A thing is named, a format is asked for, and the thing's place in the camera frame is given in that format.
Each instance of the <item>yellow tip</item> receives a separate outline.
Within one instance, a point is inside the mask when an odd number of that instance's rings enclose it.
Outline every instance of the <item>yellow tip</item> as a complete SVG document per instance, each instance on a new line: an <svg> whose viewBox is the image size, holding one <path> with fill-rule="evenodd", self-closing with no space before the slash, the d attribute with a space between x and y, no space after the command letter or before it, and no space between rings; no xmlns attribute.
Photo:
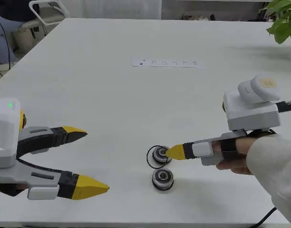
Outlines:
<svg viewBox="0 0 291 228"><path fill-rule="evenodd" d="M176 159L176 160L184 160L185 155L184 155L183 145L182 144L176 145L168 149L166 151L166 156L169 158Z"/></svg>
<svg viewBox="0 0 291 228"><path fill-rule="evenodd" d="M23 129L23 121L24 121L24 112L23 112L23 110L21 110L21 112L20 112L20 126L19 126L19 130Z"/></svg>
<svg viewBox="0 0 291 228"><path fill-rule="evenodd" d="M71 199L82 200L107 192L109 187L93 178L79 175L75 191Z"/></svg>
<svg viewBox="0 0 291 228"><path fill-rule="evenodd" d="M63 126L63 129L67 132L67 133L71 133L71 132L82 132L82 133L86 133L86 131L83 131L79 128L75 128L75 127L70 127L70 126Z"/></svg>

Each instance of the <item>person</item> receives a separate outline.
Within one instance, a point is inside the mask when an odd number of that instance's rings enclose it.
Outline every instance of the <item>person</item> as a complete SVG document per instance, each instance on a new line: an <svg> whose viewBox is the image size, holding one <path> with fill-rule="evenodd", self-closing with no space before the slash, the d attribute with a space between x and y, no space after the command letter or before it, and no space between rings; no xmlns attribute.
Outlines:
<svg viewBox="0 0 291 228"><path fill-rule="evenodd" d="M0 0L0 23L6 33L13 32L27 21L36 18L36 15L30 10L29 2L31 0ZM34 10L39 13L39 5L34 5ZM17 62L11 47L9 47L10 62ZM0 71L9 69L8 47L4 37L3 29L0 26Z"/></svg>
<svg viewBox="0 0 291 228"><path fill-rule="evenodd" d="M220 142L212 145L221 152ZM239 138L237 151L246 155L233 161L222 161L219 170L231 170L237 174L254 175L271 195L275 207L291 223L291 141L273 134L261 138ZM26 188L17 185L18 189Z"/></svg>

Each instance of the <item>blue pants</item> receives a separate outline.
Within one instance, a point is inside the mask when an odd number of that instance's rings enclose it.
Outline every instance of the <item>blue pants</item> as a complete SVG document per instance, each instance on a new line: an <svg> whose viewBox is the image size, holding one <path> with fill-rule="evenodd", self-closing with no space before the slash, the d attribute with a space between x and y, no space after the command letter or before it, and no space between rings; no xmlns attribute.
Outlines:
<svg viewBox="0 0 291 228"><path fill-rule="evenodd" d="M24 24L24 22L20 21L12 21L7 20L5 18L0 17L0 23L3 26L5 32L13 32L18 30L18 28ZM11 47L9 47L10 51L10 61L15 62L17 61L17 58L15 57ZM3 30L0 27L0 63L8 63L8 49L7 49L7 43L3 34Z"/></svg>

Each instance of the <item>black strap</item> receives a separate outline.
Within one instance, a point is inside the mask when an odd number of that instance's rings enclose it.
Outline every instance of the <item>black strap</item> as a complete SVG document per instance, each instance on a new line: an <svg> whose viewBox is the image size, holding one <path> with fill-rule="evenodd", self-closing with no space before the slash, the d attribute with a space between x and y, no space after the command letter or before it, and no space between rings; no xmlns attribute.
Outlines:
<svg viewBox="0 0 291 228"><path fill-rule="evenodd" d="M16 184L0 184L0 192L9 195L9 196L17 196L24 190L17 189Z"/></svg>
<svg viewBox="0 0 291 228"><path fill-rule="evenodd" d="M240 159L242 156L237 152L236 139L225 139L220 141L221 152L224 160Z"/></svg>

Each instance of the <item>finger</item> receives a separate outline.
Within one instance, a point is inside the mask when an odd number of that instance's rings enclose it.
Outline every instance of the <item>finger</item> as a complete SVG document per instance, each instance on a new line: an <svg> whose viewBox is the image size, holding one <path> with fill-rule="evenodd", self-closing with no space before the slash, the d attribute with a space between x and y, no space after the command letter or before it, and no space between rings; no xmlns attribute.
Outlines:
<svg viewBox="0 0 291 228"><path fill-rule="evenodd" d="M235 168L235 169L231 169L231 171L237 174L253 175L252 172L248 168Z"/></svg>
<svg viewBox="0 0 291 228"><path fill-rule="evenodd" d="M236 149L238 153L247 154L249 152L251 145L256 140L257 138L250 138L250 137L236 139Z"/></svg>
<svg viewBox="0 0 291 228"><path fill-rule="evenodd" d="M247 168L246 159L222 161L217 166L219 170L231 170L236 168Z"/></svg>
<svg viewBox="0 0 291 228"><path fill-rule="evenodd" d="M28 186L27 186L26 184L17 184L17 185L16 185L16 188L17 188L18 190L24 190L24 189L27 189Z"/></svg>
<svg viewBox="0 0 291 228"><path fill-rule="evenodd" d="M220 142L219 141L212 142L212 149L214 152L221 153Z"/></svg>

